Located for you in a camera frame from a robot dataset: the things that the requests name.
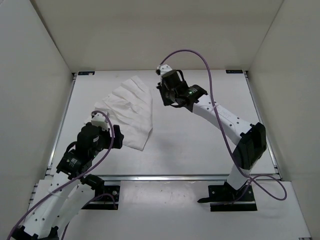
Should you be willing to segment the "white pleated skirt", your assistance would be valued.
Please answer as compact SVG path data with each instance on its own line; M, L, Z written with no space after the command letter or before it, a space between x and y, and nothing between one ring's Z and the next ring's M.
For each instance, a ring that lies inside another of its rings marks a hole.
M107 113L111 123L120 127L123 145L144 150L153 129L153 98L150 88L138 76L122 82L96 102L94 109Z

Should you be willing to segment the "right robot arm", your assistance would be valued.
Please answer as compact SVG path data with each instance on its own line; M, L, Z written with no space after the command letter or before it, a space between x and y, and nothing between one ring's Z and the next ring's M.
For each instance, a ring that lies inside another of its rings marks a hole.
M247 176L267 148L266 128L260 122L245 121L218 103L199 85L188 86L181 70L164 65L157 69L160 76L157 89L165 106L186 108L202 117L219 130L235 145L231 153L234 161L231 172L223 184L224 195L236 200L242 195Z

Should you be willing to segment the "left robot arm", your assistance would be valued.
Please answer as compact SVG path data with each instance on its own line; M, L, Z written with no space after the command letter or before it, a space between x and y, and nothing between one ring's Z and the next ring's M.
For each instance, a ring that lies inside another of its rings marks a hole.
M124 135L119 125L86 123L70 143L56 167L47 195L36 202L12 228L8 239L60 240L71 219L91 201L115 198L104 180L91 174L93 160L106 150L121 149Z

